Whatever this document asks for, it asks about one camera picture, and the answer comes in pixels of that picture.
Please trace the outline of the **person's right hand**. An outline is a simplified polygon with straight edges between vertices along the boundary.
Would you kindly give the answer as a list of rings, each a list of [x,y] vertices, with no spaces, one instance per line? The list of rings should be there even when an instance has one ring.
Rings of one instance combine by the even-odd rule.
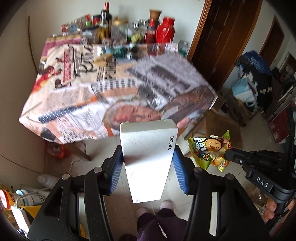
[[[288,210],[289,212],[293,209],[295,205],[295,198],[290,202],[290,204],[288,205]],[[267,222],[269,220],[272,220],[275,216],[275,210],[276,210],[277,204],[276,202],[272,199],[272,198],[268,198],[267,203],[266,203],[266,208],[265,211],[262,215],[262,219],[264,220],[264,222]]]

